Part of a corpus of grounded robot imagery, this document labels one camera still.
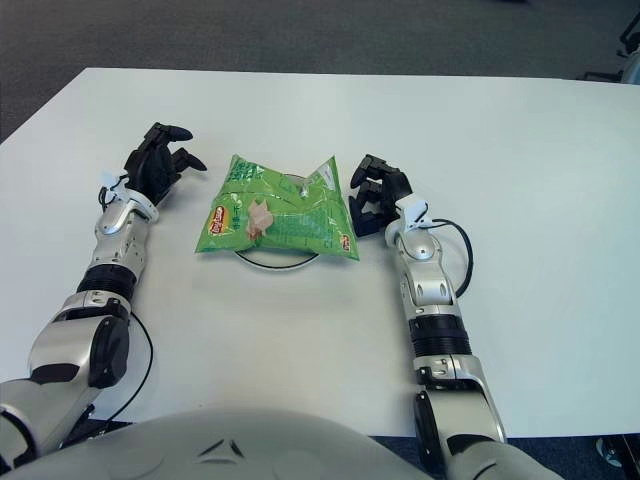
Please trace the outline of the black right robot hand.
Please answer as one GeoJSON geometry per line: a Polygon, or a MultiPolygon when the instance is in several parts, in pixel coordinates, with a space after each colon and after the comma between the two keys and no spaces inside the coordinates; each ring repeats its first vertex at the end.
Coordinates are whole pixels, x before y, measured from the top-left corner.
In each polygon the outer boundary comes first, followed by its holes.
{"type": "Polygon", "coordinates": [[[378,233],[400,218],[396,202],[413,193],[406,175],[385,160],[366,154],[351,180],[357,190],[349,197],[353,230],[357,237],[378,233]]]}

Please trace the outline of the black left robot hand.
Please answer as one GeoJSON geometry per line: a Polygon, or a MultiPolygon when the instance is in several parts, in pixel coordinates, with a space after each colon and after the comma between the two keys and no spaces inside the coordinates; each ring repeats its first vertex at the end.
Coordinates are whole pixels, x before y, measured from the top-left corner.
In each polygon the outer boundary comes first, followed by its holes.
{"type": "Polygon", "coordinates": [[[181,178],[184,170],[192,168],[206,171],[205,164],[185,148],[175,152],[169,149],[172,142],[192,138],[193,134],[185,128],[156,122],[125,163],[126,188],[144,195],[157,206],[181,178]]]}

